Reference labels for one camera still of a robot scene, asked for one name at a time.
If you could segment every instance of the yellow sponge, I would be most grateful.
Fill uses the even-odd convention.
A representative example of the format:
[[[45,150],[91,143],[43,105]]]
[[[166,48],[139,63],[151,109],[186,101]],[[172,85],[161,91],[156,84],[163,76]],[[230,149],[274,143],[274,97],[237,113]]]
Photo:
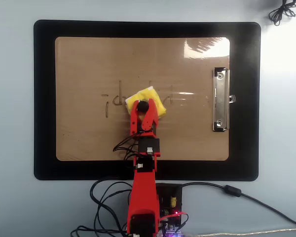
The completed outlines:
[[[163,106],[163,104],[159,98],[159,95],[157,94],[155,89],[153,89],[153,86],[150,86],[144,90],[138,91],[135,95],[128,97],[125,100],[128,113],[129,114],[132,113],[133,104],[136,100],[148,101],[149,99],[153,99],[154,103],[156,104],[159,118],[161,116],[165,115],[166,108]]]

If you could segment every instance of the yellow capacitor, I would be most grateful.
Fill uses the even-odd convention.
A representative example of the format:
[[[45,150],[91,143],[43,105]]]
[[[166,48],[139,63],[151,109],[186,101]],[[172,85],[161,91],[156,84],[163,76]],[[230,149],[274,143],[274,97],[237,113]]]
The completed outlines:
[[[177,205],[177,197],[171,197],[170,206],[174,208],[176,207],[176,205]]]

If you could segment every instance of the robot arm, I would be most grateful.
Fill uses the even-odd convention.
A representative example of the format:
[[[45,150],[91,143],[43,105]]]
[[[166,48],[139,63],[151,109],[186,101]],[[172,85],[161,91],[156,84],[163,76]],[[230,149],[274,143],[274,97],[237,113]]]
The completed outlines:
[[[160,156],[156,136],[158,113],[152,99],[136,101],[131,113],[131,135],[138,139],[138,153],[134,157],[134,184],[127,218],[127,233],[140,237],[155,237],[159,229],[159,198],[155,172]]]

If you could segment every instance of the screw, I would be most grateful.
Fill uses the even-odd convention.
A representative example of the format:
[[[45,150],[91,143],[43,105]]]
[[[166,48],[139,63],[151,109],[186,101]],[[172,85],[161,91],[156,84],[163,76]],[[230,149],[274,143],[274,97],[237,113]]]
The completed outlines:
[[[222,73],[217,73],[217,77],[218,77],[218,79],[222,79],[223,78],[223,74]]]
[[[221,120],[217,120],[216,123],[217,123],[218,127],[222,126],[222,121]]]

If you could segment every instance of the black frame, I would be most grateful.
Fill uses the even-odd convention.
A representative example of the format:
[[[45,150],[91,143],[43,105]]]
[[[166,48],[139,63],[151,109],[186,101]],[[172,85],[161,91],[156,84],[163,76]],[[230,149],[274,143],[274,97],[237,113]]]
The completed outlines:
[[[34,175],[40,180],[133,179],[131,161],[56,158],[55,39],[57,37],[189,38],[230,40],[229,158],[158,161],[158,180],[253,181],[258,176],[261,29],[254,22],[151,23],[39,20],[34,24]]]

